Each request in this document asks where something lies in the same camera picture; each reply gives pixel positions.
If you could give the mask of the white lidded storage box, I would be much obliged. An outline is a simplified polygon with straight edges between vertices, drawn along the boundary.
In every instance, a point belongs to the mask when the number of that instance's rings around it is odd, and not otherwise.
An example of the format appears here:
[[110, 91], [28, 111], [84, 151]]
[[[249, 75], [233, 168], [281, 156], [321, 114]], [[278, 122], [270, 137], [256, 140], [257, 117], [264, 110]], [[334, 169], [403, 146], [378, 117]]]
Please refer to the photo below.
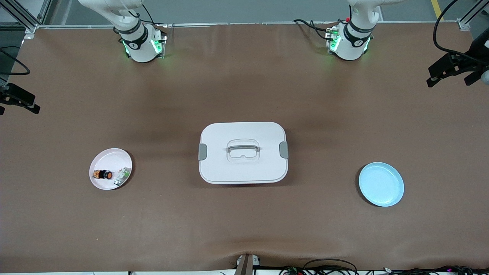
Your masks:
[[213, 123], [201, 132], [199, 173], [207, 183], [276, 183], [288, 159], [286, 132], [275, 122]]

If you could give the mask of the pink round plate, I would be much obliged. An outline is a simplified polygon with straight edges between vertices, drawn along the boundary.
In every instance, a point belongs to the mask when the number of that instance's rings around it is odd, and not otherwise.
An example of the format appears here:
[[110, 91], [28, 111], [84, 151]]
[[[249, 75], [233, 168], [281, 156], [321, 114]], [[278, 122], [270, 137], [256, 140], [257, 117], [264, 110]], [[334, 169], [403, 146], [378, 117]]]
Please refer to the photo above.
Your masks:
[[[102, 151], [96, 157], [93, 159], [91, 162], [90, 168], [89, 168], [89, 177], [91, 180], [91, 183], [98, 189], [101, 190], [113, 190], [117, 189], [121, 186], [116, 186], [113, 184], [117, 173], [120, 169], [123, 167], [128, 167], [131, 168], [131, 173], [133, 170], [133, 160], [131, 158], [131, 155], [119, 148], [110, 148]], [[94, 179], [92, 177], [93, 171], [94, 170], [109, 170], [112, 171], [112, 179], [111, 180], [101, 180], [101, 179]]]

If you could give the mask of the white green contact block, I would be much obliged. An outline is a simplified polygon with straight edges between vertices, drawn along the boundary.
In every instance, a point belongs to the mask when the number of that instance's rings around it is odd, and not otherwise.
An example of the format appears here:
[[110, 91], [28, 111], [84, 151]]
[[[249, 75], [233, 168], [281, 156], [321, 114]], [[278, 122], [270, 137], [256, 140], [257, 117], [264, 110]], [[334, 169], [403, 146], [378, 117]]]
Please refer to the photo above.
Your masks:
[[121, 186], [124, 184], [131, 174], [131, 168], [123, 167], [117, 173], [117, 176], [113, 182], [116, 186]]

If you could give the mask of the light blue round plate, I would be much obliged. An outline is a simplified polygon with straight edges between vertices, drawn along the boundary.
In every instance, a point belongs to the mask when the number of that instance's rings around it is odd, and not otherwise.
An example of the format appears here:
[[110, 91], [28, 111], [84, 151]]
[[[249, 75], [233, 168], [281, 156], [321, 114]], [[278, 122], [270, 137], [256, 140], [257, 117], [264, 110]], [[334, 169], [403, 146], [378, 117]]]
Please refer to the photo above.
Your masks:
[[358, 186], [364, 198], [377, 207], [392, 207], [405, 193], [401, 174], [384, 162], [365, 165], [360, 171]]

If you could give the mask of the brown table mat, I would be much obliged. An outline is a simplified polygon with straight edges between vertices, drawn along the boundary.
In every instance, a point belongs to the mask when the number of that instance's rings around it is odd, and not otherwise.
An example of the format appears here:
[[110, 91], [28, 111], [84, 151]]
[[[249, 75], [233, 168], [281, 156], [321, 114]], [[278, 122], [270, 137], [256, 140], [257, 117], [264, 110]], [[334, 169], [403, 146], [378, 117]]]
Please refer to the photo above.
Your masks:
[[[11, 82], [40, 113], [0, 116], [0, 273], [194, 271], [338, 258], [360, 269], [489, 267], [489, 86], [426, 85], [442, 56], [428, 23], [380, 24], [357, 61], [295, 24], [173, 28], [165, 58], [138, 64], [110, 29], [38, 30]], [[286, 132], [277, 183], [217, 186], [199, 174], [210, 124]], [[96, 188], [102, 151], [133, 160]], [[405, 193], [378, 207], [358, 186], [372, 162]]]

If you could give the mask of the aluminium frame profile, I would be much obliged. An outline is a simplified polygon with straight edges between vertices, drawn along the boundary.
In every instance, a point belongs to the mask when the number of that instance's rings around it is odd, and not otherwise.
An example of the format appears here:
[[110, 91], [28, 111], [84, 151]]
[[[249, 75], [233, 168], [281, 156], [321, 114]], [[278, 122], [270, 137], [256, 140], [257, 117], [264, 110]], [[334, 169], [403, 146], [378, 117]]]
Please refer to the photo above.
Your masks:
[[48, 16], [53, 0], [0, 0], [0, 30], [34, 33]]
[[478, 15], [484, 15], [489, 18], [489, 0], [474, 0], [474, 4], [470, 9], [457, 19], [458, 28], [461, 31], [470, 30], [470, 22]]

